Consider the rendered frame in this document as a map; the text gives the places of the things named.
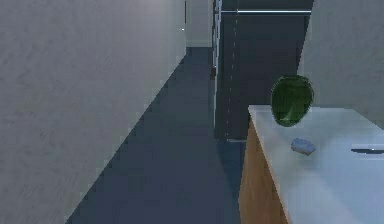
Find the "small grey-blue lump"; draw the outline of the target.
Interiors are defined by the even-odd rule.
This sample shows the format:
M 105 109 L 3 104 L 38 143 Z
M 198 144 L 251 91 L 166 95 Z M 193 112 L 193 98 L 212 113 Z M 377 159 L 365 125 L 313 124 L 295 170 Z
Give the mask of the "small grey-blue lump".
M 296 138 L 291 143 L 291 149 L 304 155 L 310 155 L 316 150 L 316 147 L 305 139 Z

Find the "dark grey fridge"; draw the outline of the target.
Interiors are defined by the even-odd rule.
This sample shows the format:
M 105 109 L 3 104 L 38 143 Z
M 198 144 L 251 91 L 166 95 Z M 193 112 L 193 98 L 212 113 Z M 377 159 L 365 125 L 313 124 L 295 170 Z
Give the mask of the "dark grey fridge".
M 247 138 L 250 105 L 295 75 L 314 0 L 217 0 L 214 136 Z

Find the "wooden counter with white top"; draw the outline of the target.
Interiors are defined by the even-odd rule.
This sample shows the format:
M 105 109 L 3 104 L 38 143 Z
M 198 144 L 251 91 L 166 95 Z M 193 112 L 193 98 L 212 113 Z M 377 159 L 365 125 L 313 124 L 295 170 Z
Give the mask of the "wooden counter with white top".
M 384 130 L 352 109 L 313 107 L 282 127 L 268 105 L 251 105 L 242 180 L 241 224 L 384 224 Z M 291 149 L 294 139 L 316 150 Z

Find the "black flat utensil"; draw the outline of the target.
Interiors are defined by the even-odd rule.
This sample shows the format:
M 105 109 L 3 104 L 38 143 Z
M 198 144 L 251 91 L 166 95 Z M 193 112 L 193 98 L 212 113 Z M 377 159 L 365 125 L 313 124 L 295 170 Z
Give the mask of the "black flat utensil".
M 352 148 L 351 151 L 360 154 L 384 154 L 384 149 L 374 148 Z

